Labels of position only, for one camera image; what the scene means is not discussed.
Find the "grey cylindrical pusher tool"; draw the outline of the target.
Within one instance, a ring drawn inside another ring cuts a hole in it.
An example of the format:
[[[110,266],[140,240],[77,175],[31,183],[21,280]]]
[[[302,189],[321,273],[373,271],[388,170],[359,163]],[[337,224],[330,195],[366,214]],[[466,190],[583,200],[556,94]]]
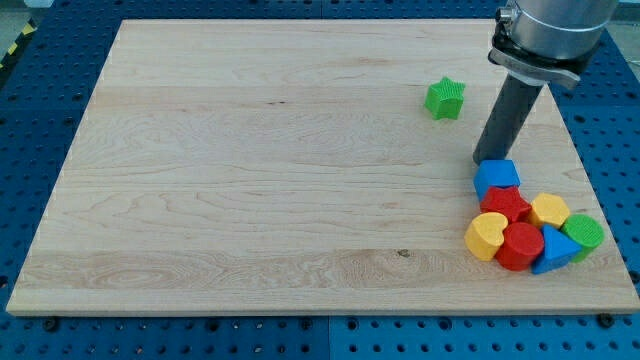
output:
[[[479,165],[504,160],[518,137],[543,85],[530,85],[507,75],[473,152]]]

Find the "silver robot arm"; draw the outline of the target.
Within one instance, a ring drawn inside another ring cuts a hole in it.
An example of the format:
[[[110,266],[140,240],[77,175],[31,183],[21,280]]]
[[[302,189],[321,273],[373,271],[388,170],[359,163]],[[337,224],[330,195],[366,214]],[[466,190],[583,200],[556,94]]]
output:
[[[508,0],[496,10],[488,60],[507,76],[473,152],[475,163],[506,158],[544,86],[575,89],[618,4]]]

